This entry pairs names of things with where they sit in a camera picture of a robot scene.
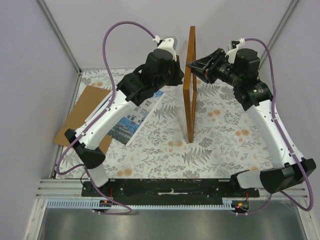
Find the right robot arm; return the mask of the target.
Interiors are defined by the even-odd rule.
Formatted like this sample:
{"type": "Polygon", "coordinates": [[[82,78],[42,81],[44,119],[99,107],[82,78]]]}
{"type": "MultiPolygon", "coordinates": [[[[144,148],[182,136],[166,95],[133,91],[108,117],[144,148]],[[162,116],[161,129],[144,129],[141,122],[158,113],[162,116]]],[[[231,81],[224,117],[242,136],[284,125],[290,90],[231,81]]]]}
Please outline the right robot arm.
{"type": "Polygon", "coordinates": [[[233,87],[235,99],[253,120],[270,155],[272,167],[261,171],[245,170],[230,177],[229,191],[235,197],[247,189],[260,188],[274,194],[305,181],[315,169],[312,158],[305,158],[295,147],[276,108],[269,87],[258,78],[260,59],[249,48],[236,51],[234,61],[218,48],[210,55],[187,63],[191,72],[207,84],[216,80],[233,87]]]}

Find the wooden picture frame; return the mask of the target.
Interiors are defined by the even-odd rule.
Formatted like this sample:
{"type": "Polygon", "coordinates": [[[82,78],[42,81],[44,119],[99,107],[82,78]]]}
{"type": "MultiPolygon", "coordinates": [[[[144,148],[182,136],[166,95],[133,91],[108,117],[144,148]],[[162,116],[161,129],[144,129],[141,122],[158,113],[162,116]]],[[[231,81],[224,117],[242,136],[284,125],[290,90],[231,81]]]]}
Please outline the wooden picture frame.
{"type": "Polygon", "coordinates": [[[196,117],[197,101],[197,77],[191,72],[188,63],[196,59],[196,27],[189,29],[189,38],[187,46],[186,64],[183,81],[183,100],[187,127],[187,138],[189,143],[194,142],[194,129],[196,117]]]}

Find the clear glass pane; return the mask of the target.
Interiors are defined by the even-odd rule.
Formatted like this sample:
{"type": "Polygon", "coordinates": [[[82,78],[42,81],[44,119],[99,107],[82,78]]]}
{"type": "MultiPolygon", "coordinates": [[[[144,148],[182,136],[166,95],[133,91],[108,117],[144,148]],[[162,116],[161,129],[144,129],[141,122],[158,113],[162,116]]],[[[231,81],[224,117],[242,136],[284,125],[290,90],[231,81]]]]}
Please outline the clear glass pane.
{"type": "MultiPolygon", "coordinates": [[[[186,57],[187,57],[187,49],[188,43],[187,41],[183,41],[178,44],[178,55],[180,60],[180,67],[183,73],[186,68],[186,57]]],[[[174,133],[173,139],[176,142],[185,142],[188,138],[187,133],[187,124],[186,124],[186,113],[185,113],[185,105],[184,105],[184,95],[183,95],[183,84],[179,85],[175,89],[175,105],[174,105],[174,133]]]]}

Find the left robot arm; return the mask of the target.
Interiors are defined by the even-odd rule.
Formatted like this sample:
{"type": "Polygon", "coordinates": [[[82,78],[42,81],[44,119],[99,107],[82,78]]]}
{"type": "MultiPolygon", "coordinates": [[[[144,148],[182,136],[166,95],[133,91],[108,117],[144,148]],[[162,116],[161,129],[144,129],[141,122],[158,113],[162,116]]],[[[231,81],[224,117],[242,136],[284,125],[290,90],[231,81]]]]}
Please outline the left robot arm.
{"type": "Polygon", "coordinates": [[[103,197],[110,192],[103,166],[106,155],[99,148],[100,142],[131,109],[152,98],[164,86],[181,85],[183,77],[176,50],[158,46],[148,54],[144,64],[123,77],[116,91],[87,123],[65,132],[70,146],[86,167],[97,195],[103,197]]]}

